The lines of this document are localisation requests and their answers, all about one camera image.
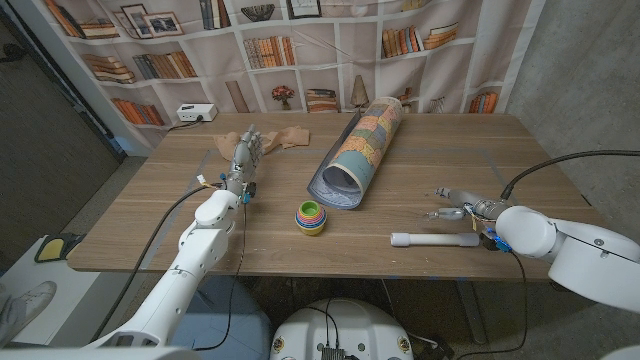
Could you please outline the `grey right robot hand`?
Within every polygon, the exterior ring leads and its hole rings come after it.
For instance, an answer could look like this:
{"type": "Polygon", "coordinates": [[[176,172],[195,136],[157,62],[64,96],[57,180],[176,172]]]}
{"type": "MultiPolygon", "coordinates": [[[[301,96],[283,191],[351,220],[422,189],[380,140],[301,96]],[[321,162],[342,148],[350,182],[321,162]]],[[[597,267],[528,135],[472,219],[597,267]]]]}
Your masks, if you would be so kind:
{"type": "Polygon", "coordinates": [[[481,221],[496,221],[499,215],[509,208],[504,201],[495,201],[465,190],[442,187],[438,188],[435,194],[448,199],[451,206],[429,212],[429,220],[461,220],[467,215],[473,215],[481,221]]]}

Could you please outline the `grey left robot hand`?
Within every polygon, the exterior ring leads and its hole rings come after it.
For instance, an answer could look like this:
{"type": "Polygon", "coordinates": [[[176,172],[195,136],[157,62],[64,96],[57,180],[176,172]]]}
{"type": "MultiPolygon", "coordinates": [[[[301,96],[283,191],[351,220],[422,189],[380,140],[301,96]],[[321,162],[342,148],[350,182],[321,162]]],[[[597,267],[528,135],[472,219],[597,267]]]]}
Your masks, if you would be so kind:
{"type": "Polygon", "coordinates": [[[235,147],[226,177],[226,189],[243,197],[245,188],[254,180],[256,168],[263,155],[261,133],[251,124],[235,147]]]}

